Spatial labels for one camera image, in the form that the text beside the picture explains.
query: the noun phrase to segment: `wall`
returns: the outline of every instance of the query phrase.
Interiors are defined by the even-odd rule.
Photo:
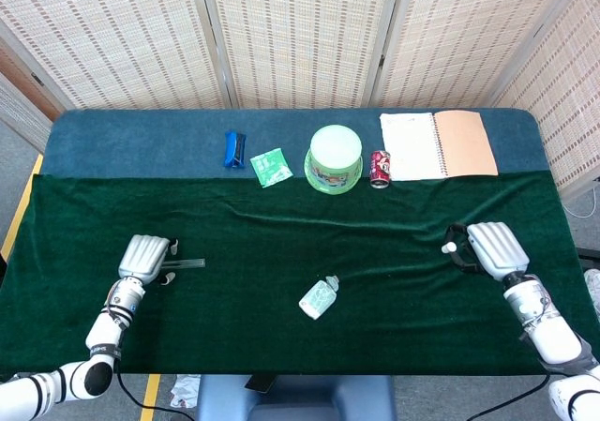
[[[501,93],[535,116],[564,198],[600,176],[600,0],[572,0]]]

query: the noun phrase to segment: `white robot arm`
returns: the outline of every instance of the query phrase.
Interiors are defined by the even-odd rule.
[[[145,293],[143,285],[157,277],[169,244],[168,239],[157,236],[131,238],[119,265],[120,279],[109,291],[85,340],[89,360],[0,385],[0,421],[34,419],[54,404],[97,398],[108,389],[114,362],[121,357],[123,334]]]
[[[465,263],[452,241],[467,236],[479,263]],[[592,348],[573,332],[552,303],[540,279],[526,274],[529,258],[503,222],[448,228],[442,252],[465,272],[483,272],[504,285],[504,299],[517,315],[525,338],[539,353],[544,368],[569,377],[550,385],[550,401],[563,421],[591,421],[600,413],[600,365]]]

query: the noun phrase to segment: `open notebook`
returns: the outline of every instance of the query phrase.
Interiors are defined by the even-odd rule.
[[[384,113],[380,119],[392,180],[498,175],[479,113]]]

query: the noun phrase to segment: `cable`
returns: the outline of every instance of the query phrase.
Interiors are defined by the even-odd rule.
[[[571,210],[569,210],[568,208],[566,208],[564,205],[562,206],[562,208],[564,209],[564,211],[566,213],[568,213],[569,215],[571,215],[572,217],[575,218],[579,218],[579,219],[587,219],[587,218],[591,218],[592,215],[595,213],[596,211],[596,188],[594,187],[592,189],[592,193],[593,193],[593,208],[592,208],[592,212],[590,212],[589,215],[586,215],[585,217],[582,217],[580,215],[576,215],[575,213],[573,213]]]
[[[111,299],[113,299],[113,295],[114,295],[114,289],[116,288],[117,284],[121,281],[122,279],[118,279],[111,287],[111,289],[109,290],[108,295],[106,296],[106,312],[109,314],[109,316],[111,318],[113,318],[113,314],[111,313]]]
[[[114,372],[116,374],[116,378],[119,381],[119,385],[121,385],[121,389],[125,392],[126,395],[129,396],[129,398],[133,401],[133,403],[135,405],[137,405],[138,407],[141,407],[143,409],[149,409],[149,410],[158,410],[161,412],[168,412],[168,413],[178,413],[178,414],[182,414],[183,416],[185,416],[187,419],[189,419],[190,421],[195,421],[194,418],[192,418],[191,416],[189,416],[187,413],[182,412],[180,410],[175,410],[175,409],[165,409],[163,407],[155,407],[152,405],[143,405],[141,402],[139,402],[137,399],[135,399],[133,397],[133,395],[131,393],[129,393],[129,390],[127,390],[125,388],[125,384],[123,383],[123,379],[121,379],[121,366],[120,366],[120,361],[119,360],[115,360],[114,361]]]
[[[534,278],[535,280],[537,280],[537,283],[540,284],[540,287],[542,288],[542,291],[544,292],[544,297],[540,300],[540,302],[542,302],[543,306],[542,306],[542,313],[540,313],[539,315],[537,315],[535,318],[533,318],[532,320],[526,322],[525,324],[523,324],[523,328],[532,325],[532,324],[536,324],[538,321],[540,321],[542,319],[542,317],[546,314],[546,310],[548,309],[548,307],[550,307],[550,304],[552,304],[552,298],[550,297],[550,293],[548,293],[546,291],[546,288],[544,288],[544,284],[542,283],[542,280],[540,280],[540,278],[535,275],[535,274],[525,274],[523,276],[524,278]]]
[[[525,393],[518,395],[515,398],[509,399],[506,402],[503,402],[502,404],[498,404],[495,407],[492,407],[491,409],[487,409],[484,410],[483,412],[479,412],[478,414],[474,414],[473,416],[471,416],[469,419],[467,419],[467,421],[473,421],[475,418],[478,418],[480,416],[483,416],[484,414],[488,414],[488,413],[492,413],[495,412],[499,409],[501,409],[502,407],[506,407],[507,405],[512,404],[513,402],[517,402],[518,400],[521,400],[523,398],[528,397],[529,395],[532,395],[533,393],[535,393],[536,391],[541,390],[542,388],[544,388],[546,386],[546,384],[548,383],[548,381],[550,380],[550,373],[548,372],[546,374],[546,377],[544,378],[544,381],[541,382],[539,385],[537,385],[536,387],[532,388],[529,391],[526,391]]]

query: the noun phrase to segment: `white paper page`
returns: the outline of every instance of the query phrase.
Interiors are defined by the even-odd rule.
[[[392,180],[445,178],[431,113],[384,113],[380,120]]]

